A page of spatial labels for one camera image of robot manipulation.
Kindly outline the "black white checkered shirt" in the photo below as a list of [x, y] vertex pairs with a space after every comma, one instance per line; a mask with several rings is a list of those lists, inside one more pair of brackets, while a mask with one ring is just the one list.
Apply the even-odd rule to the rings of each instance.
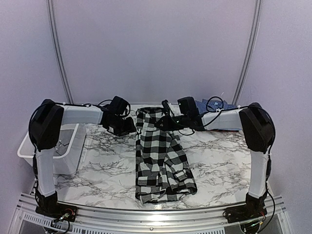
[[136, 111], [136, 199], [141, 203], [179, 201], [197, 193], [195, 178], [177, 131], [156, 123], [165, 116], [160, 107]]

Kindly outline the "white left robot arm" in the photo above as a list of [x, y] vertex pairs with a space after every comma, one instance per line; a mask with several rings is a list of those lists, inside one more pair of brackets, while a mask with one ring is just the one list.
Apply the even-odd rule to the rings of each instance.
[[130, 103], [118, 96], [105, 106], [63, 104], [45, 99], [32, 113], [28, 124], [28, 135], [35, 148], [39, 194], [49, 197], [56, 192], [53, 156], [61, 126], [95, 124], [122, 137], [136, 131], [133, 119], [126, 112], [130, 107]]

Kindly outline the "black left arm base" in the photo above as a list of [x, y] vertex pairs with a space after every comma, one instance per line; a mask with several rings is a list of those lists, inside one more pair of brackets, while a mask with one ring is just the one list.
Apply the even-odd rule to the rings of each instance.
[[36, 192], [35, 200], [37, 202], [37, 214], [48, 216], [59, 221], [61, 221], [61, 218], [70, 222], [74, 222], [76, 219], [78, 208], [73, 205], [59, 203], [57, 192], [47, 197]]

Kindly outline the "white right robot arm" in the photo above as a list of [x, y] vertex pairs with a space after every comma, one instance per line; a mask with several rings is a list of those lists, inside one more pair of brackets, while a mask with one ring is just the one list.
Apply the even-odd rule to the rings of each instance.
[[184, 128], [194, 131], [242, 130], [251, 153], [251, 181], [248, 195], [261, 198], [265, 194], [271, 173], [271, 150], [276, 130], [272, 118], [259, 103], [200, 113], [194, 98], [184, 97], [178, 100], [181, 112], [179, 116], [172, 115], [168, 101], [164, 100], [162, 105], [165, 115], [156, 122], [155, 126], [163, 131]]

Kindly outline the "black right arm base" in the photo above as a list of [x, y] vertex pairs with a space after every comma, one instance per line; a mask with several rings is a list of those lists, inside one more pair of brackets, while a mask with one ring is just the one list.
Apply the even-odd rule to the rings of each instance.
[[223, 212], [223, 217], [228, 223], [241, 222], [253, 218], [264, 217], [267, 214], [265, 199], [268, 193], [265, 192], [260, 198], [246, 194], [246, 204], [228, 207]]

